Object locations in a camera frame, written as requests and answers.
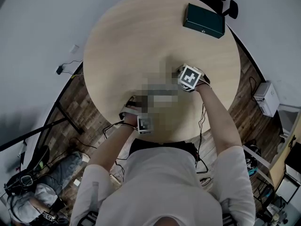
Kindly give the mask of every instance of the cable on floor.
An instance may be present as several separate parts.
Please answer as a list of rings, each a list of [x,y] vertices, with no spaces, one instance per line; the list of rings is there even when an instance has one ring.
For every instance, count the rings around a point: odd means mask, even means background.
[[[254,89],[252,88],[251,79],[253,79],[253,81],[255,82]],[[261,99],[261,100],[256,100],[256,99],[253,98],[253,96],[255,95],[256,90],[258,89],[258,88],[256,88],[257,83],[256,83],[256,80],[254,79],[254,77],[250,76],[249,77],[249,82],[250,82],[250,86],[251,86],[251,100],[253,100],[253,101],[264,101],[264,98]]]

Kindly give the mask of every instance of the white wall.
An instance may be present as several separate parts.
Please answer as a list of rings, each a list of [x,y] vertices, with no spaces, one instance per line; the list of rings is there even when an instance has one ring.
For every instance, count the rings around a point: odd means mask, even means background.
[[[301,106],[301,0],[234,0],[228,26],[245,45],[280,103]],[[230,0],[224,3],[229,7]]]
[[[89,32],[119,0],[0,2],[0,145],[43,126],[68,74],[56,68],[83,58]],[[74,55],[73,44],[79,46]],[[68,65],[73,72],[79,63]],[[35,138],[28,140],[33,152]],[[31,153],[26,153],[26,161]]]

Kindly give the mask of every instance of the white shirt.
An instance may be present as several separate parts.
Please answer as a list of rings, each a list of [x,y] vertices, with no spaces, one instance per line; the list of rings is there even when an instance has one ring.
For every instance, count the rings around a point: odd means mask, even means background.
[[[13,196],[12,206],[14,214],[17,216],[16,218],[11,212],[12,197],[9,197],[6,207],[14,221],[20,223],[30,223],[43,212],[35,209],[32,206],[32,204],[29,202],[31,197],[35,197],[48,206],[51,206],[57,200],[57,195],[51,187],[43,183],[37,184],[35,193],[27,192],[20,196]]]
[[[181,149],[136,151],[125,171],[124,184],[114,192],[104,168],[85,169],[71,226],[77,226],[89,211],[98,212],[97,226],[153,226],[165,216],[180,226],[221,226],[224,212],[230,212],[238,225],[254,225],[252,187],[240,146],[218,156],[212,195],[200,185],[193,156]]]

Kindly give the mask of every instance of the wall socket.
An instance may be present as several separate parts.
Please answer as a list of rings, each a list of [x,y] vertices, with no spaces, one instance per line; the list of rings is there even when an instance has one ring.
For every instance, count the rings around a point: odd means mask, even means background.
[[[72,46],[72,48],[70,49],[70,53],[75,54],[78,49],[79,49],[79,46],[77,46],[76,44],[74,44]]]

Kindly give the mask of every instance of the dark green box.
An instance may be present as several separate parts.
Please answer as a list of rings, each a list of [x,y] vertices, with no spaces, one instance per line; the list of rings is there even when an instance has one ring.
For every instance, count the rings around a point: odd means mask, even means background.
[[[189,3],[183,26],[219,39],[225,34],[225,17]]]

